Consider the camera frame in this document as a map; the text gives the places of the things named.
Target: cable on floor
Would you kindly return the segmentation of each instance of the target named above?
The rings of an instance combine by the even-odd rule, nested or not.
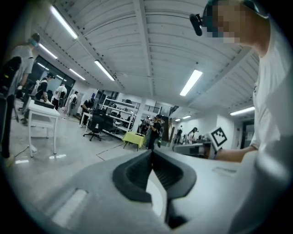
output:
[[[17,157],[18,155],[20,155],[21,153],[23,153],[24,151],[26,151],[28,149],[29,146],[27,146],[22,152],[19,152],[17,155],[15,155],[14,157]]]

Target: black shirt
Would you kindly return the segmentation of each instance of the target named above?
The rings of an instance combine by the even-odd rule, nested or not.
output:
[[[43,92],[46,92],[47,91],[47,87],[48,87],[48,80],[47,80],[47,82],[40,83],[40,85],[38,86],[37,93],[35,95],[35,97],[36,97],[37,100],[40,100],[41,99],[41,97],[43,95]]]
[[[87,107],[87,108],[92,108],[93,107],[93,103],[91,103],[89,100],[86,100],[84,102],[84,105]]]
[[[154,137],[154,138],[158,138],[159,137],[159,132],[161,130],[161,122],[155,122],[153,127],[156,129],[156,131],[153,131],[151,132],[151,137]]]

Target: face mask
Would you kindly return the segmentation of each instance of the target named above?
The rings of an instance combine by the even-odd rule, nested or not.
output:
[[[33,38],[29,38],[28,42],[31,43],[34,47],[38,46],[38,43]]]

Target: yellow-green tablecloth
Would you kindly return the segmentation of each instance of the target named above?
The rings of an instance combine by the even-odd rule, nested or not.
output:
[[[126,132],[124,137],[122,138],[124,142],[137,144],[138,148],[141,148],[141,146],[143,145],[144,139],[145,139],[144,136],[142,137],[142,136],[136,135],[135,132]]]

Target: chair base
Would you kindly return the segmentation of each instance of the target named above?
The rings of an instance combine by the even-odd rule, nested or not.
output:
[[[91,133],[86,133],[86,134],[83,134],[83,136],[85,136],[85,135],[92,136],[92,137],[90,138],[90,141],[92,141],[92,138],[93,138],[93,137],[96,137],[96,138],[98,138],[98,139],[99,139],[99,141],[101,141],[101,140],[102,140],[102,139],[100,138],[100,136],[99,136],[99,135],[97,135],[96,133],[93,133],[93,132],[91,132]]]

